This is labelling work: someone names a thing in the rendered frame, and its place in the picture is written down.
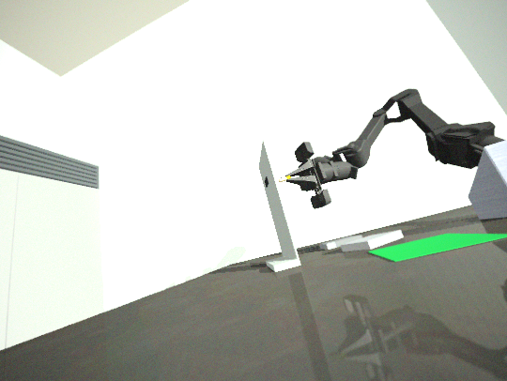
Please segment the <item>green square mat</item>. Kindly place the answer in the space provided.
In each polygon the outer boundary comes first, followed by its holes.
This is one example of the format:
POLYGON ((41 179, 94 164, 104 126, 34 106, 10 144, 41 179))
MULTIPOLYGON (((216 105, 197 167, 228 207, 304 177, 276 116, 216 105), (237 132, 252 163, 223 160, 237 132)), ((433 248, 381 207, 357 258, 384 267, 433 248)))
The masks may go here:
POLYGON ((507 237, 506 234, 443 234, 369 251, 393 261, 448 251, 507 237))

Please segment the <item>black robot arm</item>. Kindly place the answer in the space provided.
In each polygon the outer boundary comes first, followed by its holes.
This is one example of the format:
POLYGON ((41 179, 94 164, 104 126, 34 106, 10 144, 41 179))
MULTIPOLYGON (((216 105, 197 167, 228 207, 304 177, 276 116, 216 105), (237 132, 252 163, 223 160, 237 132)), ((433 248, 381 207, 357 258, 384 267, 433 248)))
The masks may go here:
POLYGON ((478 167, 485 146, 506 140, 495 135, 496 126, 490 121, 475 124, 446 122, 423 103, 417 89, 407 88, 390 97, 382 108, 373 113, 356 140, 332 151, 332 157, 315 157, 315 164, 332 160, 339 168, 336 181, 349 178, 357 180, 358 169, 368 162, 371 146, 379 133, 390 124, 409 119, 425 133, 428 153, 443 164, 469 169, 478 167), (400 115, 388 118, 387 112, 395 102, 400 115), (341 154, 344 154, 346 161, 341 154))

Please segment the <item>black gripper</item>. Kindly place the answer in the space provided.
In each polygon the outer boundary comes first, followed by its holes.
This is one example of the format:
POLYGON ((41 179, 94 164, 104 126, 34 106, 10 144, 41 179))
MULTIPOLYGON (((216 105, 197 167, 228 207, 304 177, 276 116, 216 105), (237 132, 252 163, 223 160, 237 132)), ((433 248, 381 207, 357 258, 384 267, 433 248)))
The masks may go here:
POLYGON ((290 177, 300 175, 300 177, 289 178, 286 182, 300 185, 305 191, 315 190, 315 195, 310 200, 313 209, 317 209, 331 204, 329 190, 322 190, 321 184, 336 181, 339 177, 339 168, 332 160, 328 163, 318 162, 315 164, 314 159, 311 159, 314 153, 310 142, 300 144, 295 150, 295 156, 301 164, 298 169, 286 175, 290 177), (308 175, 302 176, 304 173, 308 175))

